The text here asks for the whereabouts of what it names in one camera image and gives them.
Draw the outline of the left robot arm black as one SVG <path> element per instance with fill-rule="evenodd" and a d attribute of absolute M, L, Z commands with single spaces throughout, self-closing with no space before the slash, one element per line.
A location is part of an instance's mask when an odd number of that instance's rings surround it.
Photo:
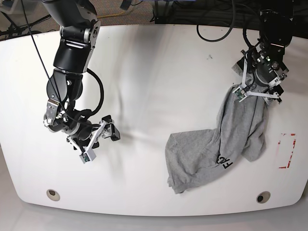
<path fill-rule="evenodd" d="M 243 26 L 248 50 L 242 50 L 243 58 L 237 63 L 242 70 L 242 82 L 233 93 L 239 102 L 256 96 L 262 97 L 267 104 L 273 100 L 281 103 L 284 90 L 280 84 L 289 72 L 283 56 L 293 37 L 293 22 L 273 10 L 261 11 L 258 19 L 260 26 L 256 45 L 252 45 L 247 37 L 249 22 Z"/>

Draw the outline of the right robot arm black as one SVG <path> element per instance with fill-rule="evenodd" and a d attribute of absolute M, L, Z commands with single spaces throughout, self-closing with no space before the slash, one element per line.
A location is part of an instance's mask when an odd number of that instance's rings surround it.
<path fill-rule="evenodd" d="M 98 138 L 104 131 L 113 141 L 120 139 L 110 115 L 93 124 L 89 118 L 96 115 L 104 101 L 103 83 L 88 68 L 100 30 L 95 7 L 88 0 L 44 0 L 43 6 L 60 26 L 60 45 L 53 61 L 53 74 L 47 83 L 47 110 L 45 126 L 53 131 L 63 131 L 74 149 L 86 156 L 99 147 Z M 75 109 L 83 91 L 83 75 L 88 73 L 99 85 L 98 106 L 94 109 Z"/>

